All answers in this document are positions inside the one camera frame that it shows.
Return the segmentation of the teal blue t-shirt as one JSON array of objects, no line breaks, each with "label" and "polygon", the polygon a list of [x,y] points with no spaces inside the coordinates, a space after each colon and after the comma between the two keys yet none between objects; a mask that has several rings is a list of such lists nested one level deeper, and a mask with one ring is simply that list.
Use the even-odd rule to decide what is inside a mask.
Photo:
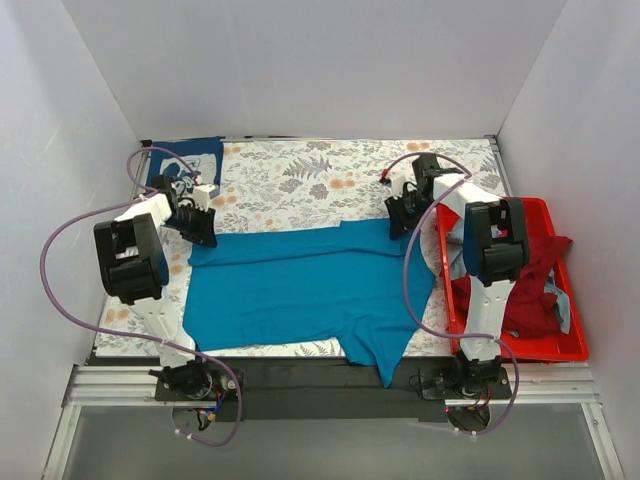
[{"label": "teal blue t-shirt", "polygon": [[338,340],[390,386],[436,280],[383,219],[263,233],[195,246],[184,328],[203,351]]}]

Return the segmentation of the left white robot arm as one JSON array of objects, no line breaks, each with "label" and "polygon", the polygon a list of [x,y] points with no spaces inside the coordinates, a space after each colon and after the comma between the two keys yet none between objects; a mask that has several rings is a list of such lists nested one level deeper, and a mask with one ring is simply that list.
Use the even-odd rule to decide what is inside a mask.
[{"label": "left white robot arm", "polygon": [[215,187],[195,187],[184,204],[170,177],[154,177],[151,187],[155,194],[150,198],[94,226],[101,279],[106,293],[129,306],[148,334],[160,339],[162,369],[150,374],[171,391],[200,400],[211,393],[213,377],[193,353],[196,342],[168,297],[170,272],[160,233],[167,227],[192,244],[216,247],[215,210],[209,206]]}]

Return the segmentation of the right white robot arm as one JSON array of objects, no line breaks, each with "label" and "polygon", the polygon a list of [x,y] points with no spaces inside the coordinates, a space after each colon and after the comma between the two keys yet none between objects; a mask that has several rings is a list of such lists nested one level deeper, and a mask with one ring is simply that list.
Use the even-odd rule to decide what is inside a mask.
[{"label": "right white robot arm", "polygon": [[456,160],[441,166],[445,155],[409,154],[413,180],[382,171],[380,181],[391,189],[385,201],[390,237],[404,234],[416,243],[427,217],[439,205],[462,222],[462,258],[470,280],[470,300],[458,343],[451,382],[464,397],[475,397],[499,379],[501,339],[509,296],[521,271],[529,264],[530,247],[524,205],[519,198],[503,198],[472,183],[471,172]]}]

